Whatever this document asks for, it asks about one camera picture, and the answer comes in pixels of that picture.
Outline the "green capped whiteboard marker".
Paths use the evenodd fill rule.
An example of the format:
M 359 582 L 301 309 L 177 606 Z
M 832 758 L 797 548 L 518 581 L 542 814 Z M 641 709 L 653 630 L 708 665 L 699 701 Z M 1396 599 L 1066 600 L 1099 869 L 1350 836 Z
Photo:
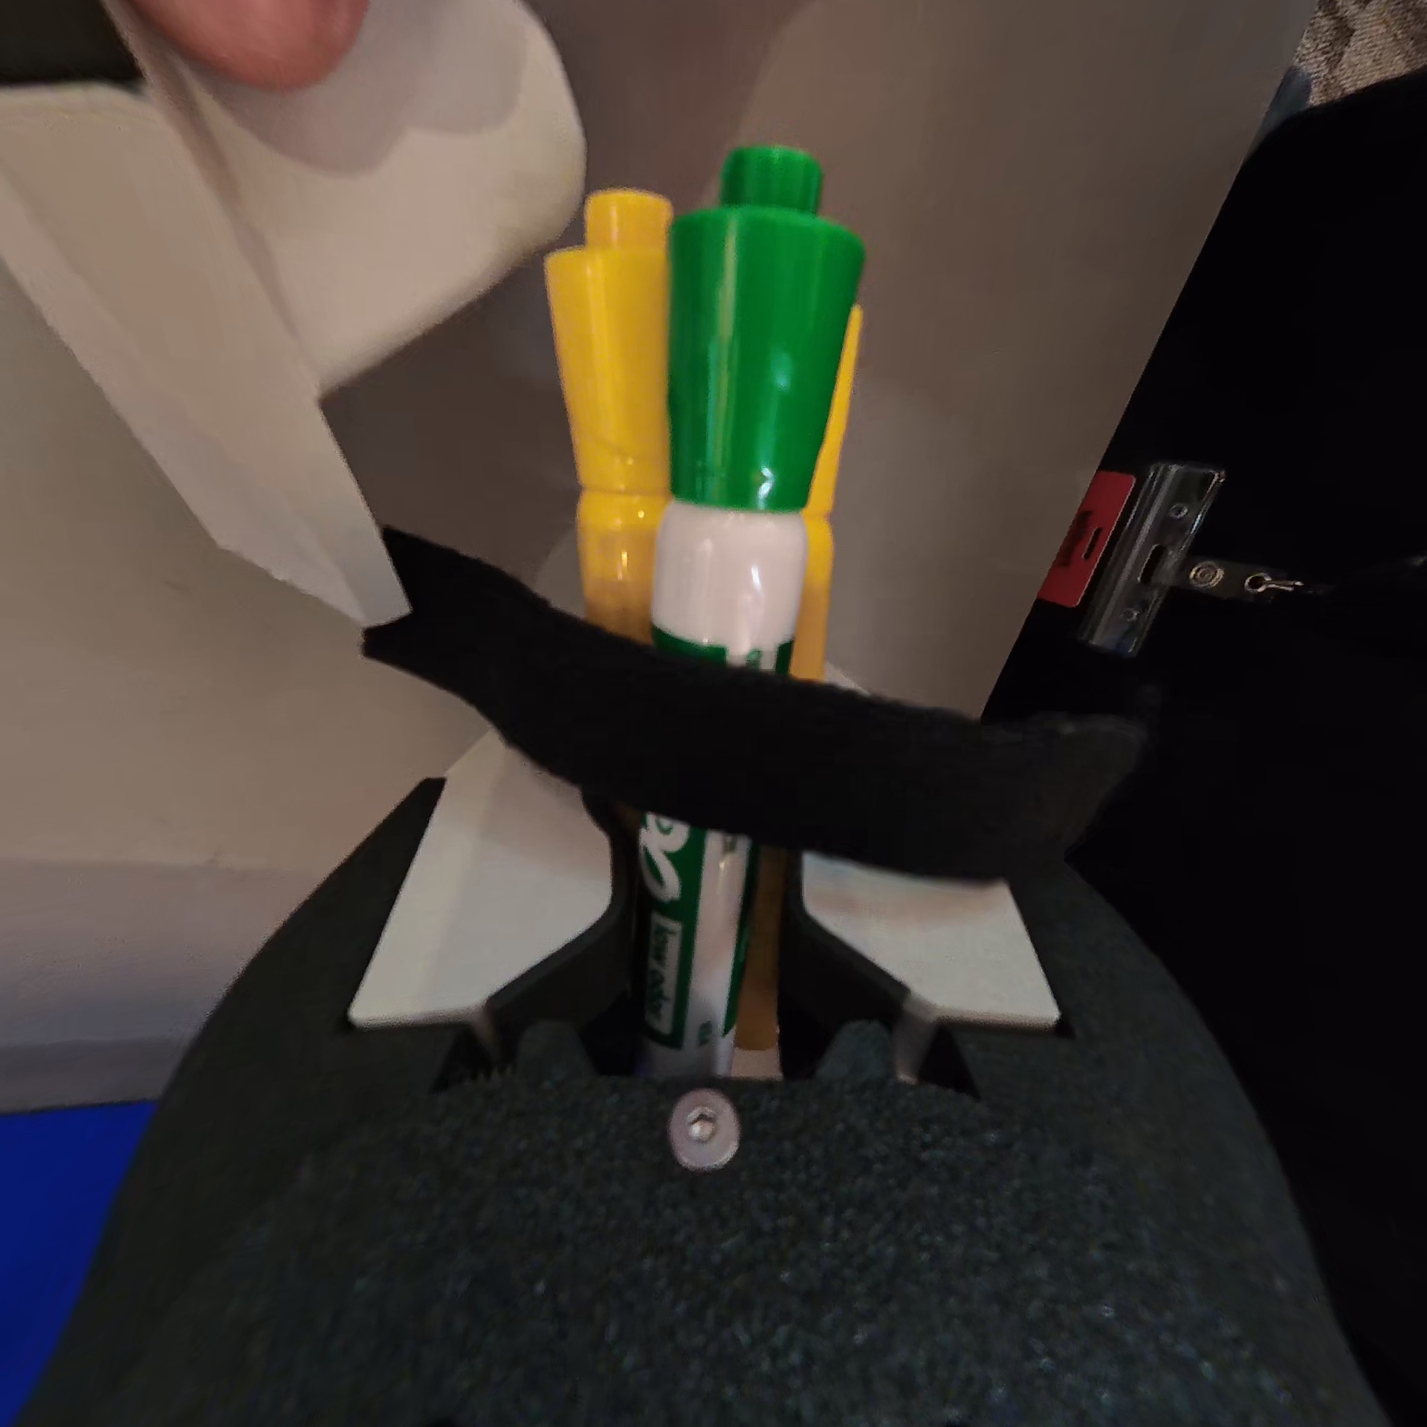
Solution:
M 739 147 L 719 203 L 671 224 L 671 502 L 656 538 L 652 636 L 701 665 L 790 673 L 809 564 L 803 517 L 866 243 L 820 214 L 808 151 Z M 760 847 L 647 811 L 640 1067 L 733 1065 Z

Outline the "person's black clothing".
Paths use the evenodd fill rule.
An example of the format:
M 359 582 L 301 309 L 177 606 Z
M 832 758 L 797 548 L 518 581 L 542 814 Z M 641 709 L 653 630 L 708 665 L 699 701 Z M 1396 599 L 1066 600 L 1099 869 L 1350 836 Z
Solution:
M 1075 865 L 1230 1056 L 1395 1424 L 1425 1424 L 1425 456 L 1419 69 L 1251 151 L 1099 462 L 1222 469 L 1196 554 L 1294 588 L 1175 590 L 1133 657 L 1038 603 L 988 706 L 1150 731 Z

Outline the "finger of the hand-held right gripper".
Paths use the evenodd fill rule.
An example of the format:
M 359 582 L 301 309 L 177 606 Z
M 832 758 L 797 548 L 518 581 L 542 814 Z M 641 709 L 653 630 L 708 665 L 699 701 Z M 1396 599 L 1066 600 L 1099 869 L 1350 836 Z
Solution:
M 408 612 L 313 368 L 157 101 L 4 86 L 2 248 L 216 544 L 359 625 Z
M 576 99 L 524 3 L 371 3 L 331 75 L 289 92 L 177 71 L 320 386 L 490 291 L 583 196 Z

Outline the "yellow marker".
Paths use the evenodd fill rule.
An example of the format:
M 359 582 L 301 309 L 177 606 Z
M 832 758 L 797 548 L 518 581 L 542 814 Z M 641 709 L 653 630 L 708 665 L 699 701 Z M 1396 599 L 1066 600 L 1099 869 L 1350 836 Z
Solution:
M 849 315 L 823 447 L 809 500 L 803 511 L 808 564 L 794 633 L 791 673 L 821 682 L 827 673 L 829 624 L 836 541 L 833 512 L 842 471 L 864 310 Z M 778 972 L 788 853 L 763 847 L 753 902 L 751 938 L 741 988 L 732 1073 L 738 1079 L 778 1080 L 782 1076 L 778 1025 Z
M 658 193 L 612 187 L 583 242 L 545 257 L 545 291 L 580 487 L 586 618 L 650 643 L 658 536 L 669 506 L 669 225 Z

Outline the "clear badge holder clip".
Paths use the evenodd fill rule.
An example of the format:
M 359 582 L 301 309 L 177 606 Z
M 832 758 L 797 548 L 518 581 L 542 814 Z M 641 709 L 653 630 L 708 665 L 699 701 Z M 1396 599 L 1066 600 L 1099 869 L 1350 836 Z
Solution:
M 1138 657 L 1173 594 L 1266 605 L 1310 590 L 1276 566 L 1197 550 L 1225 478 L 1219 466 L 1188 460 L 1153 462 L 1135 477 L 1081 599 L 1081 646 Z

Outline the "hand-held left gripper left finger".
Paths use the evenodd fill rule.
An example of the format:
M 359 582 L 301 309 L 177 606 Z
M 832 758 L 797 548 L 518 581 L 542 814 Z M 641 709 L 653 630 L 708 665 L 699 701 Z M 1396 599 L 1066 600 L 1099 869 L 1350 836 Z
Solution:
M 487 731 L 445 775 L 350 1024 L 466 1027 L 502 1062 L 531 1025 L 625 997 L 623 826 Z

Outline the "person's right hand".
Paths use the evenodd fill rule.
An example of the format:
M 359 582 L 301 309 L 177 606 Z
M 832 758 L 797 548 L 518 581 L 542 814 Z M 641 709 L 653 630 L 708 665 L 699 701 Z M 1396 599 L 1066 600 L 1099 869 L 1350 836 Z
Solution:
M 369 1 L 131 1 L 189 62 L 265 92 L 326 80 L 356 46 Z

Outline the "blue plastic bin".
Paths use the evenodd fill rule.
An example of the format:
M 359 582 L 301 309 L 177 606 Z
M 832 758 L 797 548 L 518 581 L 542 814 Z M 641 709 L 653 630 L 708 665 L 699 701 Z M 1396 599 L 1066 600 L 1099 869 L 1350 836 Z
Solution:
M 155 1101 L 2 1114 L 2 1422 L 73 1311 Z

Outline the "red card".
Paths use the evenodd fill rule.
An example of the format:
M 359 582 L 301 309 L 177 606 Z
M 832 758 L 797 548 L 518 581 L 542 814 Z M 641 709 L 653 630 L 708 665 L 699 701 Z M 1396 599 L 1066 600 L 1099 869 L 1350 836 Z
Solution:
M 1114 542 L 1136 484 L 1132 472 L 1101 469 L 1095 474 L 1038 590 L 1038 602 L 1068 609 L 1081 605 Z

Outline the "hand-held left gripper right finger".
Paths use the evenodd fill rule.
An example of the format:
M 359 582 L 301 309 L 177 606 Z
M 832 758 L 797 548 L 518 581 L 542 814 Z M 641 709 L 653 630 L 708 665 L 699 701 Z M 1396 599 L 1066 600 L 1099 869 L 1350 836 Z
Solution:
M 1059 1034 L 1062 1006 L 1005 881 L 906 875 L 803 853 L 794 869 L 794 1045 L 854 1022 L 891 1034 L 897 1074 L 971 1085 L 958 1031 Z

